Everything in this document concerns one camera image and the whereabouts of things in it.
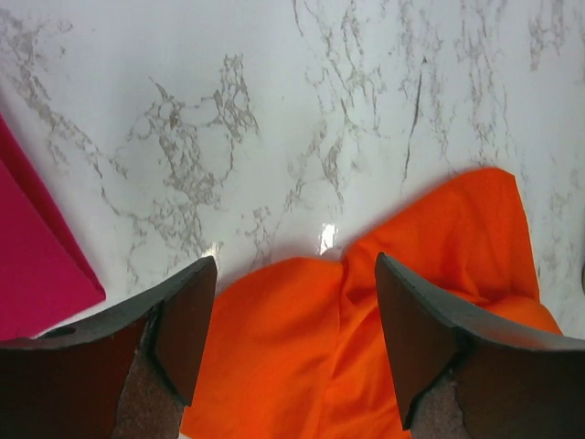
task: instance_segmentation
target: orange fabric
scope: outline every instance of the orange fabric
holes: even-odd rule
[[[196,439],[409,438],[378,312],[379,252],[493,313],[560,333],[538,302],[514,178],[473,171],[369,232],[341,262],[291,259],[226,290],[182,432]]]

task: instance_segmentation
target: pink fabric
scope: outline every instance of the pink fabric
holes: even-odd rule
[[[0,340],[33,337],[103,288],[0,116]]]

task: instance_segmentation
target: white marble surface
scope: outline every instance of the white marble surface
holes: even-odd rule
[[[106,288],[91,312],[202,254],[225,285],[338,251],[496,165],[585,337],[579,0],[0,0],[0,105]]]

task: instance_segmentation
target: marble floor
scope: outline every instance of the marble floor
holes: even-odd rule
[[[204,254],[220,288],[336,257],[500,166],[585,337],[580,0],[0,0],[0,109],[106,288],[84,316]]]

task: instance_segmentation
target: orange skirt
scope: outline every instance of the orange skirt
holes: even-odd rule
[[[228,288],[215,303],[182,433],[196,439],[409,438],[400,425],[378,312],[374,264],[380,252],[488,311],[560,333],[539,303],[514,177],[493,168],[473,171],[363,236],[341,262],[291,259]]]

